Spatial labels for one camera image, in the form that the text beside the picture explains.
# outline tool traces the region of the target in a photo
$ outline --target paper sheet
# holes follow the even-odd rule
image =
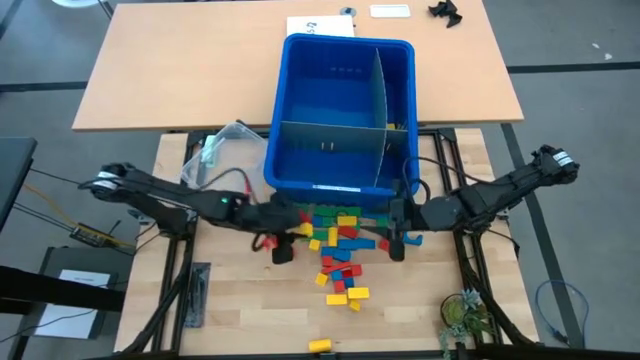
[[[109,274],[65,269],[60,273],[59,279],[106,288],[106,284],[109,283],[109,277]],[[91,309],[47,304],[38,325],[44,325],[63,316],[74,316],[87,313],[89,311],[91,311]],[[93,321],[97,315],[98,311],[94,310],[86,315],[80,315],[70,319],[62,319],[37,328],[35,334],[42,336],[88,339],[89,334],[91,333],[91,328],[93,327]]]
[[[291,34],[315,34],[331,36],[355,36],[351,15],[290,16],[287,18],[287,36]]]

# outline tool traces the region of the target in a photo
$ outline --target red block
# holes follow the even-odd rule
[[[324,267],[324,268],[322,268],[321,272],[323,274],[329,274],[329,273],[331,273],[333,271],[344,269],[344,268],[347,268],[349,266],[351,266],[351,263],[349,261],[347,261],[347,262],[340,263],[338,265]]]
[[[311,218],[309,215],[305,214],[304,211],[298,210],[298,213],[300,214],[300,220],[302,222],[311,222]]]
[[[322,257],[322,266],[331,266],[333,265],[333,257],[331,256],[323,256]]]
[[[346,236],[351,239],[355,239],[358,237],[358,229],[351,226],[339,226],[338,234],[342,236]]]
[[[333,283],[334,292],[344,292],[344,280],[338,280]]]
[[[362,275],[362,265],[351,266],[351,273],[354,277]]]
[[[378,248],[382,249],[386,252],[389,252],[389,240],[387,239],[382,239],[378,242]]]

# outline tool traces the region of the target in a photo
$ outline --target white paper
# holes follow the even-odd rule
[[[315,34],[331,36],[355,36],[351,15],[290,16],[287,18],[287,36],[291,34]]]
[[[62,280],[75,281],[82,284],[106,288],[106,284],[109,283],[110,276],[111,275],[109,274],[65,269],[62,270],[58,278]],[[82,313],[87,313],[90,310],[91,309],[47,304],[38,325],[44,325],[63,316],[74,316]],[[91,333],[91,327],[93,326],[93,321],[95,320],[97,315],[98,311],[94,310],[86,315],[81,315],[71,319],[62,319],[52,324],[37,328],[35,334],[43,336],[88,339],[89,334]]]
[[[407,18],[411,17],[409,5],[371,5],[371,17]]]

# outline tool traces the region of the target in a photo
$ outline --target black clamp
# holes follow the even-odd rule
[[[436,6],[429,6],[429,12],[433,16],[448,16],[447,28],[456,26],[462,21],[462,15],[458,14],[458,8],[451,0],[440,1]]]

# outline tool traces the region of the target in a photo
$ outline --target gray floor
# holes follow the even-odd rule
[[[0,0],[0,18],[10,4]],[[608,61],[640,60],[638,1],[486,0],[485,6],[507,65],[605,62],[606,54],[612,58]],[[68,10],[49,0],[22,0],[0,40],[0,84],[87,80],[107,25],[97,7]],[[512,80],[526,116],[515,127],[523,152],[548,143],[564,147],[583,165],[575,184],[543,189],[538,196],[565,278],[590,302],[588,347],[640,351],[640,313],[635,311],[640,289],[633,285],[640,273],[640,265],[633,265],[640,245],[632,218],[640,187],[634,181],[640,175],[634,166],[640,148],[640,71],[515,75]],[[35,137],[34,167],[76,180],[90,178],[110,161],[151,169],[158,133],[71,132],[81,97],[82,91],[0,94],[0,135]],[[484,126],[483,131],[496,173],[512,169],[499,126]],[[133,238],[135,223],[122,207],[37,174],[27,182],[92,226],[108,229],[122,219],[116,236]],[[32,194],[22,193],[19,201],[48,211]],[[37,271],[47,247],[79,246],[63,231],[34,221],[11,214],[0,235],[0,263]],[[512,212],[511,223],[533,300],[547,274],[524,206]],[[550,291],[542,300],[544,311],[560,327]],[[575,305],[582,316],[580,303]],[[553,343],[535,316],[542,338]],[[0,338],[14,333],[18,322],[17,316],[0,316]],[[113,341],[109,331],[93,341],[34,339],[25,359],[105,355]],[[0,344],[0,358],[6,357],[9,344]]]

